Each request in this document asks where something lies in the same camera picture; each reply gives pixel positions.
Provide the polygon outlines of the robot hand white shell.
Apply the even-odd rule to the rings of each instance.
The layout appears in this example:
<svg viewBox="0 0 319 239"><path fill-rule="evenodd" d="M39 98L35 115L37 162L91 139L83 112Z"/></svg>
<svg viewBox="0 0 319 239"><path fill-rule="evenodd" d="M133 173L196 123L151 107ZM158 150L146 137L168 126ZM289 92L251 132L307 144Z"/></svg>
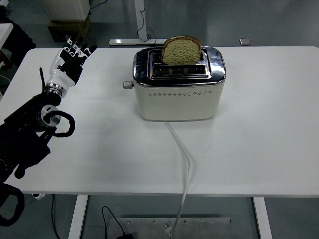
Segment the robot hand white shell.
<svg viewBox="0 0 319 239"><path fill-rule="evenodd" d="M83 38L76 40L72 35L58 51L49 70L50 78L45 84L47 91L64 97L69 88L77 84L85 61L97 49L97 45L88 46L81 44L82 41Z"/></svg>

